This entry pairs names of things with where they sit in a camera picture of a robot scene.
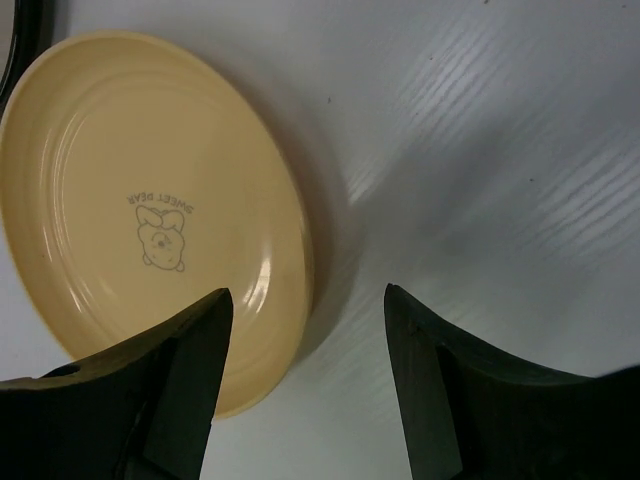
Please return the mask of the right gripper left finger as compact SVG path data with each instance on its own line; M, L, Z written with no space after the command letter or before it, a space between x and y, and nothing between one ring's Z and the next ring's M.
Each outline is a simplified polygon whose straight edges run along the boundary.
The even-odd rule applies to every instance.
M232 321L218 289L113 347L2 382L2 478L199 478Z

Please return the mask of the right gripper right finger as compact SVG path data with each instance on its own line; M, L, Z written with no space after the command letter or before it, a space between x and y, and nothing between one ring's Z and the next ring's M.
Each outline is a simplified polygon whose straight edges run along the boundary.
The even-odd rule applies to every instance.
M441 318L397 285L386 340L416 479L635 479L639 370L547 368Z

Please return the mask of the beige bear plate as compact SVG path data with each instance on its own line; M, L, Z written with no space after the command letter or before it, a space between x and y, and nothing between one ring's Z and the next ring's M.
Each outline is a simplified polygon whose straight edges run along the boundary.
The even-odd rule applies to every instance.
M34 306L72 357L226 288L217 417L259 403L291 367L314 290L304 203L251 103L190 52L102 30L41 54L1 121L1 216Z

